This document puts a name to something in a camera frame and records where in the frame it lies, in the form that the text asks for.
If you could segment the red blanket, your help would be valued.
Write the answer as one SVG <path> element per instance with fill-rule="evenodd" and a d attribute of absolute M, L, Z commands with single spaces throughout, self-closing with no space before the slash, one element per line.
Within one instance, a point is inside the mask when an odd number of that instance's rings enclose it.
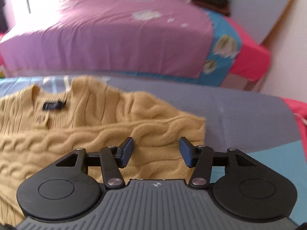
<path fill-rule="evenodd" d="M 300 142 L 306 163 L 306 102 L 278 97 L 279 123 L 287 143 Z"/>

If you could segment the dark folded clothes pile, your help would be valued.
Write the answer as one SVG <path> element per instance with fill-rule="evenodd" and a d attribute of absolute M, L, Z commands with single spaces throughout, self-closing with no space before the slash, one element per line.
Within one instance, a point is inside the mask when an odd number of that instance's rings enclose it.
<path fill-rule="evenodd" d="M 212 10 L 224 16 L 230 16 L 229 0 L 191 0 L 191 2 L 204 9 Z"/>

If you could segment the blue grey patchwork bedsheet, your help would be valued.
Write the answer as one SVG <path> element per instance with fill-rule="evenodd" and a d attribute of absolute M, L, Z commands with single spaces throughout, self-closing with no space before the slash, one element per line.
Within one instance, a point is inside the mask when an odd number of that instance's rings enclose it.
<path fill-rule="evenodd" d="M 37 85 L 58 94 L 77 77 L 48 85 L 22 80 L 1 98 Z M 277 97 L 151 80 L 96 78 L 149 93 L 205 119 L 188 179 L 122 176 L 116 148 L 77 148 L 25 179 L 16 199 L 23 220 L 1 229 L 306 229 L 306 163 L 287 143 Z"/>

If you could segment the purple floral bed cover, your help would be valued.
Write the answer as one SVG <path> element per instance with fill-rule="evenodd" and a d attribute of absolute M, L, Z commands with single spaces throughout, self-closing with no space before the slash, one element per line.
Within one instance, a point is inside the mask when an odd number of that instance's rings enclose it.
<path fill-rule="evenodd" d="M 177 0 L 70 0 L 1 39 L 9 75 L 113 72 L 219 86 L 243 46 L 229 21 Z"/>

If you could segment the grey leaning board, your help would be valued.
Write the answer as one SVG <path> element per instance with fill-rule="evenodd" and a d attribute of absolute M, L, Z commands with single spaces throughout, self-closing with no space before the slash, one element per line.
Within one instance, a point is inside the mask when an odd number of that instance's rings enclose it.
<path fill-rule="evenodd" d="M 258 44 L 279 20 L 290 0 L 230 0 L 230 17 Z"/>

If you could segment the tan cable-knit cardigan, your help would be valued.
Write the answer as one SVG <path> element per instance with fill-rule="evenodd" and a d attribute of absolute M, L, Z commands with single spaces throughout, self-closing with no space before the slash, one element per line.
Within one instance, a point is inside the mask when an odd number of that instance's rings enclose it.
<path fill-rule="evenodd" d="M 135 142 L 122 171 L 126 181 L 188 179 L 178 141 L 203 144 L 205 119 L 143 91 L 125 92 L 90 76 L 74 78 L 58 94 L 31 85 L 1 98 L 1 223 L 23 220 L 18 186 L 77 148 L 97 152 Z"/>

